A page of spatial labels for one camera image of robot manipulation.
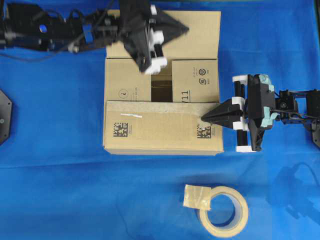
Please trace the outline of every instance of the blue cloth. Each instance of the blue cloth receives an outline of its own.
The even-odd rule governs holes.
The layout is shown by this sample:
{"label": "blue cloth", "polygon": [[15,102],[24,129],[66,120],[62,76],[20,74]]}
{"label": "blue cloth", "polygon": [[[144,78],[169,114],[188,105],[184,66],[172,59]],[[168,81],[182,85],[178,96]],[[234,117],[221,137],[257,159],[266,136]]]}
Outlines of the blue cloth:
{"label": "blue cloth", "polygon": [[[64,16],[106,5],[29,2]],[[276,91],[320,88],[313,0],[156,4],[222,12],[222,102],[241,74],[268,74]],[[0,58],[0,89],[14,103],[11,137],[0,146],[1,240],[214,239],[182,206],[185,184],[229,186],[245,197],[249,219],[235,240],[319,238],[320,150],[302,126],[275,123],[254,154],[236,153],[236,134],[225,129],[217,156],[110,155],[102,147],[105,56],[101,49],[36,63]],[[222,215],[225,205],[215,204]]]}

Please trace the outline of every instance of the masking tape roll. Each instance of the masking tape roll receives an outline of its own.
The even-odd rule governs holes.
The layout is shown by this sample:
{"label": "masking tape roll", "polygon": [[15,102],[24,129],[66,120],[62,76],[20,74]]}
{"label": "masking tape roll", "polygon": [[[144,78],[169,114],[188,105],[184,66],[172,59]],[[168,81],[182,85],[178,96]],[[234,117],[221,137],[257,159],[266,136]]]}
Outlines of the masking tape roll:
{"label": "masking tape roll", "polygon": [[[225,187],[225,186],[218,186],[211,188],[208,190],[208,187],[202,187],[202,186],[191,186],[191,185],[186,185],[185,186],[185,202],[183,205],[185,207],[189,208],[196,208],[198,209],[198,216],[199,219],[204,226],[204,228],[213,236],[219,237],[219,238],[230,238],[233,237],[237,234],[239,234],[246,226],[248,222],[248,217],[249,217],[249,209],[248,209],[248,204],[244,197],[236,190],[230,188],[230,187]],[[201,195],[198,195],[198,199],[196,200],[195,194],[191,197],[191,194],[189,193],[201,193]],[[226,226],[214,226],[209,218],[208,218],[208,200],[209,204],[210,201],[215,198],[218,195],[225,195],[226,197],[230,198],[234,205],[234,218],[233,220]],[[192,200],[196,200],[198,203],[204,203],[202,207],[195,207],[189,205]]]}

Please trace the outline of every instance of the tape roll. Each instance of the tape roll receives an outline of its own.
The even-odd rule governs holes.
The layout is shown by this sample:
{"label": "tape roll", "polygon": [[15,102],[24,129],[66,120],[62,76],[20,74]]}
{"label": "tape roll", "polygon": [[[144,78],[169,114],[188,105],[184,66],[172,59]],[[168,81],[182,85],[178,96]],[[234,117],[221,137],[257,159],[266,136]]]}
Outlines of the tape roll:
{"label": "tape roll", "polygon": [[218,195],[225,195],[232,201],[235,209],[233,220],[226,226],[218,227],[210,222],[207,210],[199,209],[198,215],[202,225],[210,234],[219,238],[230,238],[239,234],[245,228],[249,217],[248,204],[238,191],[230,187],[218,186],[212,188],[210,199],[212,200]]}

